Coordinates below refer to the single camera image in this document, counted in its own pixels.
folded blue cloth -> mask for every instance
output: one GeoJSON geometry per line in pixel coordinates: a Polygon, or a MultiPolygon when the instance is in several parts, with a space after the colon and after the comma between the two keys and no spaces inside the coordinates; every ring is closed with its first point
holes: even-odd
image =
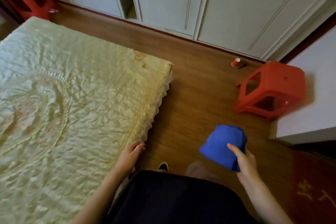
{"type": "Polygon", "coordinates": [[[237,146],[246,154],[245,145],[247,138],[244,131],[237,126],[217,125],[216,129],[208,137],[205,144],[201,146],[199,152],[217,164],[240,172],[236,155],[228,148],[227,144],[237,146]]]}

person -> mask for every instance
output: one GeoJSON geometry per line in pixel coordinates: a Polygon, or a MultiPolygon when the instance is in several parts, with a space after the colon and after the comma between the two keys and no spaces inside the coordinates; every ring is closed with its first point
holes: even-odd
{"type": "MultiPolygon", "coordinates": [[[[237,156],[238,179],[262,223],[292,223],[260,178],[254,155],[227,145],[237,156]]],[[[115,193],[132,171],[145,143],[134,142],[84,205],[73,224],[92,223],[258,223],[229,188],[207,180],[143,170],[129,182],[111,208],[115,193]]]]}

hand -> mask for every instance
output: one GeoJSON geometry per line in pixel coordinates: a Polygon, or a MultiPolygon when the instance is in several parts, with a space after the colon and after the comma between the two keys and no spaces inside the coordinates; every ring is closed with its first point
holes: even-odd
{"type": "Polygon", "coordinates": [[[240,172],[237,173],[237,176],[244,188],[247,189],[247,187],[253,185],[255,181],[260,179],[255,157],[247,149],[245,155],[237,146],[228,143],[227,147],[237,156],[240,168],[240,172]]]}
{"type": "Polygon", "coordinates": [[[136,141],[122,150],[114,170],[126,177],[135,166],[141,152],[145,150],[146,144],[136,141]]]}

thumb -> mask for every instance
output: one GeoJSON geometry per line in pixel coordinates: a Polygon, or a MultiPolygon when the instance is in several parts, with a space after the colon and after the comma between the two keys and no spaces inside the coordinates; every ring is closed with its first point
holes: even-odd
{"type": "Polygon", "coordinates": [[[135,155],[136,157],[138,157],[141,153],[142,150],[144,150],[144,144],[139,144],[137,145],[137,147],[131,152],[132,155],[135,155]]]}
{"type": "Polygon", "coordinates": [[[245,154],[243,154],[241,152],[241,150],[239,150],[239,148],[235,145],[232,145],[232,144],[227,144],[227,147],[236,155],[237,158],[239,157],[243,157],[245,154]]]}

dark clothing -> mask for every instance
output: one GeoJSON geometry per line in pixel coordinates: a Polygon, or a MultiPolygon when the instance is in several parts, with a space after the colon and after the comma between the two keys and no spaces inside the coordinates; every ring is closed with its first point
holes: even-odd
{"type": "Polygon", "coordinates": [[[229,188],[206,180],[140,171],[105,223],[258,223],[229,188]]]}

